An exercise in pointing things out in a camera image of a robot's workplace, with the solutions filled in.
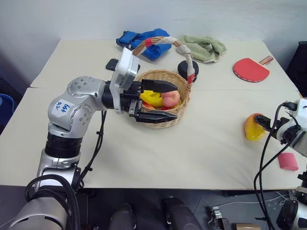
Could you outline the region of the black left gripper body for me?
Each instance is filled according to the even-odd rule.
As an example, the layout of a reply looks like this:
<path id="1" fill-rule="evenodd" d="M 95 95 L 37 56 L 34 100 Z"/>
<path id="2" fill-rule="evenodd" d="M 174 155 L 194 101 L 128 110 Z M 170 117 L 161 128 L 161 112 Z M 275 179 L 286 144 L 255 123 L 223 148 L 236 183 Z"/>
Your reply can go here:
<path id="1" fill-rule="evenodd" d="M 128 90 L 124 90 L 120 95 L 120 108 L 123 112 L 128 113 L 129 116 L 139 118 L 142 112 L 142 100 L 140 95 L 142 93 L 142 83 L 134 81 Z"/>

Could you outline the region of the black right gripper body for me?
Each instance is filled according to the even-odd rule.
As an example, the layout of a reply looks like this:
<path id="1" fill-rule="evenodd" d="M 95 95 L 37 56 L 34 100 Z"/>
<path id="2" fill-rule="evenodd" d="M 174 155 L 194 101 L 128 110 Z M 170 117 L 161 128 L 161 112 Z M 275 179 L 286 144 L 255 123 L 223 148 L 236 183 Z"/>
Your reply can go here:
<path id="1" fill-rule="evenodd" d="M 294 117 L 291 117 L 291 119 L 277 118 L 273 123 L 275 126 L 272 128 L 271 137 L 278 140 L 282 145 L 293 142 L 301 131 L 301 126 Z"/>

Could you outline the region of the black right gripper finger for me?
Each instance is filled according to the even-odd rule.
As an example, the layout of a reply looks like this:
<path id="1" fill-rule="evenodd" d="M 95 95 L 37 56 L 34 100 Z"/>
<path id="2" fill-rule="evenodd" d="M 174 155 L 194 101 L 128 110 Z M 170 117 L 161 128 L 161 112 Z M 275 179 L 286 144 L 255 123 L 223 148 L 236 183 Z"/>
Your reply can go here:
<path id="1" fill-rule="evenodd" d="M 256 124 L 260 125 L 263 130 L 271 132 L 273 129 L 271 126 L 271 119 L 264 116 L 264 115 L 255 115 L 254 116 L 254 121 Z"/>

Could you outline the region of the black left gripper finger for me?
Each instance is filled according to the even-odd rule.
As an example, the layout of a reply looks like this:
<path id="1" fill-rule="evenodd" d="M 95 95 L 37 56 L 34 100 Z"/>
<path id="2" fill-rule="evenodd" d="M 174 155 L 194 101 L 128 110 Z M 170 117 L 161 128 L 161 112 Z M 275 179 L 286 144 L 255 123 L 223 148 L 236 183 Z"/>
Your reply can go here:
<path id="1" fill-rule="evenodd" d="M 169 122 L 177 119 L 177 115 L 168 113 L 166 111 L 149 111 L 149 112 L 137 112 L 134 115 L 137 122 L 158 124 L 163 122 Z"/>
<path id="2" fill-rule="evenodd" d="M 158 92 L 158 93 L 166 93 L 166 92 L 177 91 L 178 87 L 164 80 L 143 79 L 141 81 L 141 91 L 144 92 L 145 90 Z"/>

